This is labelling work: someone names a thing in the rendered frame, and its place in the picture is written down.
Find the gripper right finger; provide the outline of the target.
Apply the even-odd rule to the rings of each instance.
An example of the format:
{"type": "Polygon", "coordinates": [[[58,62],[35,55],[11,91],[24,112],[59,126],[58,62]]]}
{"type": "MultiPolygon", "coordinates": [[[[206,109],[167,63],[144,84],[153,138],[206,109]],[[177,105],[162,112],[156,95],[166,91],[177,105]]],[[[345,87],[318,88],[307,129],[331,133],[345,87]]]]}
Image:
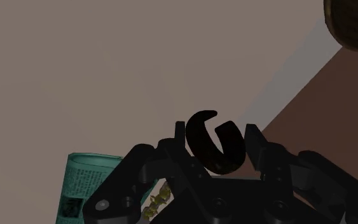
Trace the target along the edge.
{"type": "Polygon", "coordinates": [[[320,153],[293,155],[269,142],[248,124],[244,141],[249,159],[272,198],[265,209],[270,224],[358,224],[358,180],[320,153]]]}

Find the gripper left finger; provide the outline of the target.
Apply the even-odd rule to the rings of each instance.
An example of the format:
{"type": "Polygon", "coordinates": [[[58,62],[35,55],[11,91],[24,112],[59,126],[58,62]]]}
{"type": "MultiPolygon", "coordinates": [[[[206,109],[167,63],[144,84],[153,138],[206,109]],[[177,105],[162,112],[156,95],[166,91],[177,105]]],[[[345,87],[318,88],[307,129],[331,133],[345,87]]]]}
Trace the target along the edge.
{"type": "Polygon", "coordinates": [[[135,145],[85,203],[85,224],[137,224],[141,199],[162,178],[174,199],[150,224],[210,224],[196,192],[196,163],[184,146],[184,134],[185,123],[176,122],[174,137],[157,147],[135,145]]]}

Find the small yellow-green lumpy object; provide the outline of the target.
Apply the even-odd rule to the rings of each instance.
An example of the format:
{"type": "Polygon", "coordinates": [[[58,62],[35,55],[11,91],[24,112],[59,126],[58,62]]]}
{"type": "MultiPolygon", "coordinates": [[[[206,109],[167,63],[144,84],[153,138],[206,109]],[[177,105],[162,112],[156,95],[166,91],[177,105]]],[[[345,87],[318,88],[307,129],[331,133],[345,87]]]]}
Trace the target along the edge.
{"type": "Polygon", "coordinates": [[[166,204],[172,195],[171,189],[167,181],[165,181],[157,195],[150,196],[150,205],[146,206],[142,211],[142,217],[150,221],[151,218],[154,218],[158,214],[158,209],[161,205],[166,204]]]}

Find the teal printed box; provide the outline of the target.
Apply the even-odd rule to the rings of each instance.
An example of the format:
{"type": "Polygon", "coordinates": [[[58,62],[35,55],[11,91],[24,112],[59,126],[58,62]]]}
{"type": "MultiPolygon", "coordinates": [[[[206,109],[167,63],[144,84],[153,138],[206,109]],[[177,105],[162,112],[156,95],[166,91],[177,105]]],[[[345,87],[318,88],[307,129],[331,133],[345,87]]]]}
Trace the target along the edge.
{"type": "Polygon", "coordinates": [[[154,188],[138,182],[145,153],[68,155],[55,224],[149,224],[140,208],[154,188]]]}

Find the dark brown woven basket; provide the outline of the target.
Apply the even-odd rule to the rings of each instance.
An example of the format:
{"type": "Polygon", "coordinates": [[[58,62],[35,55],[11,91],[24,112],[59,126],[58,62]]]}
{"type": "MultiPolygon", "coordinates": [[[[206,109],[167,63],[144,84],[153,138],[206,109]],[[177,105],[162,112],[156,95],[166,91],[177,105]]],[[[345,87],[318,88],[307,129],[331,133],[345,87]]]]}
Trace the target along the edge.
{"type": "Polygon", "coordinates": [[[332,37],[358,52],[358,0],[323,0],[324,19],[332,37]]]}

